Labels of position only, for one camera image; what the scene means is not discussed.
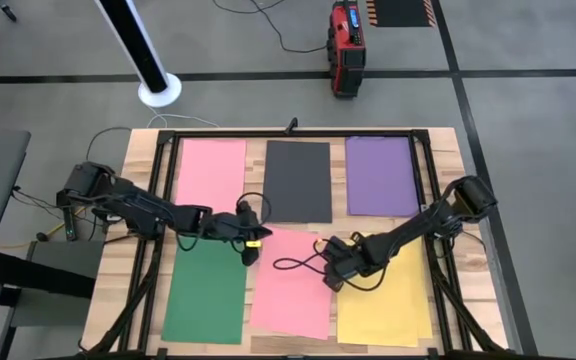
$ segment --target table leg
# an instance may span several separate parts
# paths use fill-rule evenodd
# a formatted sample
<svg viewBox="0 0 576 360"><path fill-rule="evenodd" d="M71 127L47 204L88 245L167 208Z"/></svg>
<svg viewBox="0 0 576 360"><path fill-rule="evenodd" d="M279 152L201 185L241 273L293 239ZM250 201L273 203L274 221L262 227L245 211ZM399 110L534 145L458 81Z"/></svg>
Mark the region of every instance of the table leg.
<svg viewBox="0 0 576 360"><path fill-rule="evenodd" d="M0 253L0 283L75 297L92 297L95 279Z"/></svg>

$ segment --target pink sheet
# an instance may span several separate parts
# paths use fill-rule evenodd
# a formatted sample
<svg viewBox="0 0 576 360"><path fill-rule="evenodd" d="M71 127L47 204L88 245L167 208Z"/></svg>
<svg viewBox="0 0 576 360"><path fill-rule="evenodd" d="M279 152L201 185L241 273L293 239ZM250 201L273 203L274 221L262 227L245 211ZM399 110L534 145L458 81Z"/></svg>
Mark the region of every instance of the pink sheet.
<svg viewBox="0 0 576 360"><path fill-rule="evenodd" d="M306 267L277 270L272 264L282 257L303 260L311 256L317 236L272 228L273 235L262 240L259 273L255 282L250 325L265 330L315 339L327 339L332 292L322 275ZM323 269L324 260L309 262Z"/></svg>
<svg viewBox="0 0 576 360"><path fill-rule="evenodd" d="M245 140L183 140L175 203L234 213L245 171Z"/></svg>

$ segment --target black paper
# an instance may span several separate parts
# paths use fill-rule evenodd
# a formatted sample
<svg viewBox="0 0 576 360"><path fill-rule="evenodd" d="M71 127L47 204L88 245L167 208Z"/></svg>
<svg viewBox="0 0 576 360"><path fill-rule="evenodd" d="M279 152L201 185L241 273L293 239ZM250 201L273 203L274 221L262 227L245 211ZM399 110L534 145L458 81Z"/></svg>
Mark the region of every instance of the black paper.
<svg viewBox="0 0 576 360"><path fill-rule="evenodd" d="M330 144L268 141L264 195L268 222L331 223ZM268 214L264 203L262 215Z"/></svg>

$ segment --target wooden table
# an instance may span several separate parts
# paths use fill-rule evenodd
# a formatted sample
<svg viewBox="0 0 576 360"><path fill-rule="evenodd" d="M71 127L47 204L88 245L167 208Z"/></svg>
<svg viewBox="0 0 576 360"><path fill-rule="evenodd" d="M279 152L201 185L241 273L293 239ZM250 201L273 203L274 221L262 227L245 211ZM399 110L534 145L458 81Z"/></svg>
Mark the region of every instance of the wooden table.
<svg viewBox="0 0 576 360"><path fill-rule="evenodd" d="M390 130L409 129L410 128L392 128ZM232 129L233 132L241 130L242 129ZM431 138L432 153L435 159L440 187L443 190L449 182L465 174L459 146L457 144L457 137L452 128L430 128L428 131ZM121 176L134 181L136 185L144 189L147 189L148 187L157 134L158 130L133 130L126 153L124 167L121 171ZM262 138L248 139L244 189L246 192L261 192L263 190L267 140L268 139ZM322 237L336 235L340 238L348 238L350 233L353 231L366 233L389 231L406 220L404 218L358 217L347 215L344 138L290 138L289 140L331 143L333 223L299 225L273 224L273 226L317 232ZM417 145L418 151L421 151L421 145ZM165 180L164 174L166 171L165 164L167 164L169 151L169 149L166 149L164 153L164 160L162 162L163 166L159 176L159 195L161 195L161 191L163 191L163 182ZM427 170L423 163L421 163L421 170L427 201L432 202L429 181L427 179ZM175 190L173 190L172 198L175 198ZM253 202L252 205L258 210L260 203ZM478 226L468 225L466 226L466 230L472 234L480 236ZM125 233L126 229L123 225L115 225L109 230L108 238L118 237ZM124 307L136 247L137 240L130 239L124 242L110 244L104 249L101 265L99 267L95 293L92 298L83 336L82 344L84 347L88 348L96 344L103 334L110 328L111 324ZM439 328L436 321L436 311L428 269L426 269L426 279L429 294L428 301L430 303L429 308L431 309L431 317L433 319L434 339L420 341L419 347L417 348L380 347L337 343L335 323L336 306L334 300L331 311L330 337L326 341L272 333L250 327L248 319L253 298L254 279L257 270L255 265L258 264L249 268L248 271L243 341L241 345L164 342L161 340L161 332L168 301L176 250L177 245L174 240L174 235L169 231L164 242L163 257L159 271L160 276L157 282L156 300L153 309L150 336L148 339L148 354L155 354L159 347L168 348L168 354L170 355L425 355L427 354L427 348L429 347L436 347L441 351L441 338L439 336ZM148 268L148 256L150 256L151 252L152 248L148 248L146 251L147 259L144 263L144 272ZM484 248L477 240L461 235L457 238L454 248L454 256L464 302L481 326L491 335L493 340L502 346L506 346L506 337ZM458 343L459 337L456 321L454 321L454 312L449 303L446 303L447 308L449 309L451 332L454 339L453 342ZM135 349L137 347L141 313L142 309L140 307L135 312L133 318L133 331L131 332L129 349Z"/></svg>

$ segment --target red device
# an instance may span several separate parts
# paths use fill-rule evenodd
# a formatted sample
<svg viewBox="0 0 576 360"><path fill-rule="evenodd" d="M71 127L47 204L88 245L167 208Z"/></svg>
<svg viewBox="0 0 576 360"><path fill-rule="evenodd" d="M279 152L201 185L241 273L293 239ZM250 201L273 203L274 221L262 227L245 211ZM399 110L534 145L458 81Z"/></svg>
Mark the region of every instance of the red device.
<svg viewBox="0 0 576 360"><path fill-rule="evenodd" d="M332 93L338 98L357 96L366 66L366 45L356 1L333 4L326 48Z"/></svg>

